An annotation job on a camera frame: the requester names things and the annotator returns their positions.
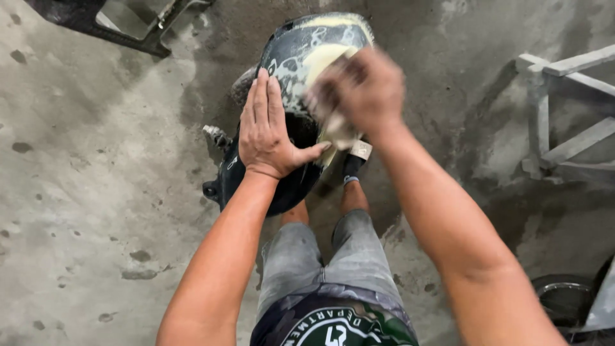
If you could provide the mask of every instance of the person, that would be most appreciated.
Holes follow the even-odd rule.
[[[379,154],[404,215],[442,277],[463,341],[566,345],[485,214],[404,124],[401,69],[366,48],[347,64],[327,68],[312,90],[365,133]],[[300,150],[289,141],[279,83],[261,70],[241,115],[245,177],[190,261],[163,317],[158,346],[236,343],[239,307],[277,183],[326,149],[321,143]],[[358,166],[344,169],[355,177]],[[321,263],[304,203],[282,216],[282,228],[263,248],[250,345],[418,345],[365,194],[358,179],[346,181],[344,217],[328,265]]]

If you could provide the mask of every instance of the shirt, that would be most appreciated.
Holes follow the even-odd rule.
[[[389,296],[320,283],[274,303],[256,324],[250,346],[418,346],[402,306]]]

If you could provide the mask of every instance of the hand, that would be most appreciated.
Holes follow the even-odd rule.
[[[403,71],[385,53],[364,48],[350,59],[341,57],[317,78],[306,103],[337,110],[370,140],[388,129],[405,126]]]
[[[280,180],[295,169],[319,158],[331,143],[299,149],[290,142],[282,105],[282,91],[275,77],[264,68],[248,93],[239,128],[239,158],[246,173]]]

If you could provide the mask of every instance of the left hand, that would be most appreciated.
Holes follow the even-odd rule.
[[[264,174],[276,180],[319,158],[330,142],[299,149],[286,130],[282,91],[275,77],[264,68],[248,93],[239,128],[239,158],[246,173]]]

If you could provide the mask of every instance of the right hand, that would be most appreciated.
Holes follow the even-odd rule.
[[[385,53],[367,47],[327,67],[308,90],[306,101],[325,103],[373,140],[386,136],[388,129],[405,127],[404,95],[402,69]]]

